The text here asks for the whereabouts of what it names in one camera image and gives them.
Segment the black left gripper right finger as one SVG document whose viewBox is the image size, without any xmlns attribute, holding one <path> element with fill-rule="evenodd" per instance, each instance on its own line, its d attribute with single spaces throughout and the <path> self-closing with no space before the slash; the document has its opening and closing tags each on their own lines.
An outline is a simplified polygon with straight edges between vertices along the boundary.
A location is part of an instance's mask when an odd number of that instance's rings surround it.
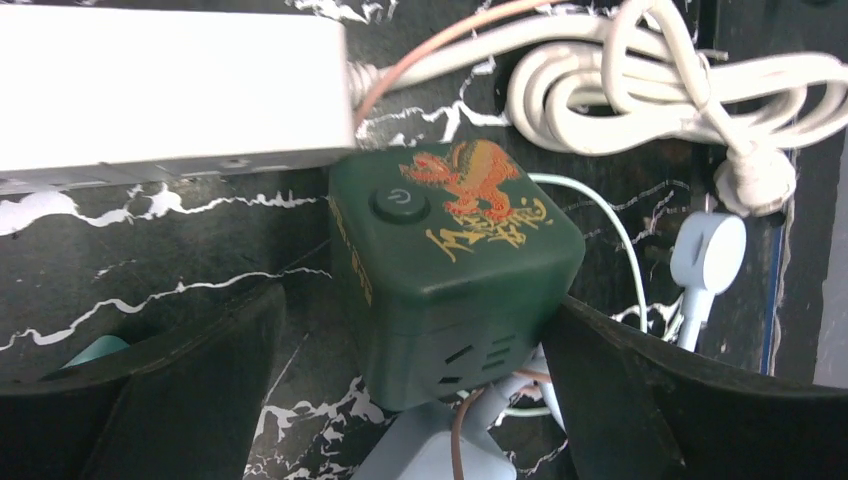
<svg viewBox="0 0 848 480">
<path fill-rule="evenodd" d="M 761 375 L 567 298 L 543 349 L 580 479 L 843 479 L 847 393 Z"/>
</svg>

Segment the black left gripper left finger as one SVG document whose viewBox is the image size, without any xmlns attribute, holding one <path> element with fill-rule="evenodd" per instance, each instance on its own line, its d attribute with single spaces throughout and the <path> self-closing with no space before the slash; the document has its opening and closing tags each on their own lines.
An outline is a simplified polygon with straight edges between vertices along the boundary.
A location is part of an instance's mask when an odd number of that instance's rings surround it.
<svg viewBox="0 0 848 480">
<path fill-rule="evenodd" d="M 282 285 L 31 382 L 1 386 L 5 479 L 239 479 L 285 321 Z"/>
</svg>

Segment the teal small adapter plug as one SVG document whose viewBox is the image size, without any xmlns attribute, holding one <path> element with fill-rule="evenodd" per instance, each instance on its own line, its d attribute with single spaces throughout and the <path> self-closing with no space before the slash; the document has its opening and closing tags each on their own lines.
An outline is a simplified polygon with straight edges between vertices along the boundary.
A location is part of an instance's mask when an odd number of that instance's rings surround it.
<svg viewBox="0 0 848 480">
<path fill-rule="evenodd" d="M 115 335 L 104 335 L 75 355 L 63 365 L 63 369 L 81 365 L 102 358 L 129 347 L 129 344 Z"/>
</svg>

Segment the green and yellow adapter stack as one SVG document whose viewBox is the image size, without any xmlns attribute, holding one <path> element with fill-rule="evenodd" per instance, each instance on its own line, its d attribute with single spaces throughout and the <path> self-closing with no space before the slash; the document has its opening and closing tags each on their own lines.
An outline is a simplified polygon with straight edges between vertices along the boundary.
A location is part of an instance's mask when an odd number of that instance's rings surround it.
<svg viewBox="0 0 848 480">
<path fill-rule="evenodd" d="M 368 151 L 328 180 L 332 276 L 377 405 L 404 411 L 528 361 L 585 241 L 501 146 Z"/>
</svg>

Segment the light blue socket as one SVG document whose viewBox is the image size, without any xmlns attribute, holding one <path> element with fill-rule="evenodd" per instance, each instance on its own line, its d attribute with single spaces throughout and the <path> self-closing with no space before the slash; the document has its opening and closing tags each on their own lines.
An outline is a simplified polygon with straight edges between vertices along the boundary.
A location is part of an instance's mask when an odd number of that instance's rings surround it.
<svg viewBox="0 0 848 480">
<path fill-rule="evenodd" d="M 453 477 L 451 427 L 455 412 L 431 402 L 399 414 L 352 475 L 353 480 Z M 465 479 L 515 479 L 516 468 L 485 427 L 466 418 L 460 435 Z"/>
</svg>

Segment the small white usb socket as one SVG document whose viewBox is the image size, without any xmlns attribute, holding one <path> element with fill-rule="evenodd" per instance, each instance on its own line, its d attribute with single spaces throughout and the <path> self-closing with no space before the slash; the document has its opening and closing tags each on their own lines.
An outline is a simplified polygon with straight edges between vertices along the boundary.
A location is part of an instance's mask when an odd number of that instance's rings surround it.
<svg viewBox="0 0 848 480">
<path fill-rule="evenodd" d="M 355 145 L 337 21 L 1 8 L 3 194 L 311 168 Z"/>
</svg>

